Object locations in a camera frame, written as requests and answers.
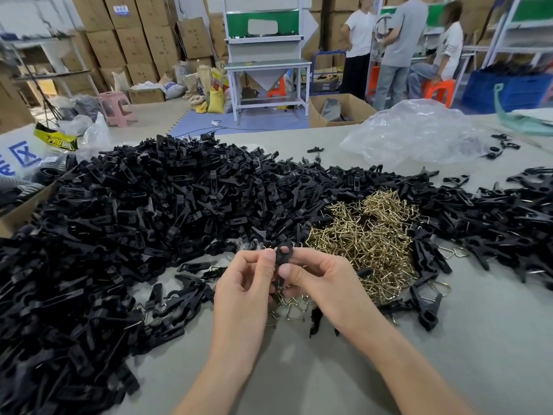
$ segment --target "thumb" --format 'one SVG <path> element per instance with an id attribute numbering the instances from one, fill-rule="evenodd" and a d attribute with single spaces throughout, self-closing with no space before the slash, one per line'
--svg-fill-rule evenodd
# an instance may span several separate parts
<path id="1" fill-rule="evenodd" d="M 265 298 L 269 295 L 269 288 L 275 272 L 276 255 L 274 249 L 265 249 L 261 252 L 255 265 L 255 274 L 253 275 L 250 291 L 263 295 Z"/>
<path id="2" fill-rule="evenodd" d="M 310 272 L 307 272 L 302 267 L 285 263 L 278 268 L 278 274 L 288 280 L 294 286 L 298 286 L 305 290 L 309 295 L 316 295 L 316 288 L 320 279 L 315 277 Z"/>

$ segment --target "blue plastic crate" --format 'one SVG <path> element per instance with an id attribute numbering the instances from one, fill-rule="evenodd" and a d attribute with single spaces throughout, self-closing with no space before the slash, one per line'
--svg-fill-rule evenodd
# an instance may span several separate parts
<path id="1" fill-rule="evenodd" d="M 482 71 L 474 71 L 468 80 L 463 106 L 480 113 L 495 113 L 493 86 L 504 85 L 499 101 L 506 112 L 515 109 L 535 108 L 547 92 L 552 74 L 537 76 L 497 76 Z"/>

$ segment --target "pink plastic stool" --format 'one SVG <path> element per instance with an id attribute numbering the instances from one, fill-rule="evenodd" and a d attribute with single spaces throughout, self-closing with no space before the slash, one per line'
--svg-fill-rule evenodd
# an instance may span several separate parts
<path id="1" fill-rule="evenodd" d="M 123 92 L 105 92 L 98 95 L 100 106 L 105 112 L 106 122 L 108 125 L 117 125 L 118 127 L 126 127 L 130 120 L 138 121 L 134 112 L 128 112 L 123 109 L 123 106 L 130 105 L 130 102 Z"/>

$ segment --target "black pants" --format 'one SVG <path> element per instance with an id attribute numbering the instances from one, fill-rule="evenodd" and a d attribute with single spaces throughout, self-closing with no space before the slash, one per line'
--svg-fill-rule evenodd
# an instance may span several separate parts
<path id="1" fill-rule="evenodd" d="M 370 54 L 346 58 L 340 93 L 351 93 L 359 99 L 365 100 L 369 62 Z"/>

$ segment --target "person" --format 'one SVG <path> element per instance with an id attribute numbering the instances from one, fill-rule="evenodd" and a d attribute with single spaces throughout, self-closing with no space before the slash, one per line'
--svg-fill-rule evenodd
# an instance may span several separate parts
<path id="1" fill-rule="evenodd" d="M 370 47 L 376 23 L 369 11 L 374 0 L 359 0 L 359 9 L 349 16 L 340 29 L 347 44 L 346 62 L 340 93 L 351 93 L 365 100 L 365 87 L 369 74 Z"/>
<path id="2" fill-rule="evenodd" d="M 221 415 L 231 410 L 261 347 L 269 294 L 274 291 L 275 258 L 273 249 L 240 251 L 229 264 L 215 289 L 207 363 L 174 415 Z M 307 293 L 374 363 L 403 415 L 474 414 L 384 318 L 346 258 L 294 248 L 290 263 L 280 265 L 278 274 L 289 286 L 286 297 Z"/>
<path id="3" fill-rule="evenodd" d="M 384 109 L 390 88 L 392 105 L 404 99 L 411 59 L 427 18 L 428 6 L 422 0 L 407 0 L 397 7 L 392 16 L 389 23 L 391 31 L 381 42 L 386 50 L 374 95 L 373 108 L 377 111 Z"/>
<path id="4" fill-rule="evenodd" d="M 453 78 L 463 50 L 463 28 L 459 23 L 462 12 L 463 4 L 460 1 L 452 1 L 444 6 L 440 15 L 440 24 L 444 26 L 444 31 L 440 34 L 436 53 L 429 56 L 426 62 L 413 64 L 409 70 L 409 98 L 420 99 L 423 84 L 428 80 L 436 84 Z"/>

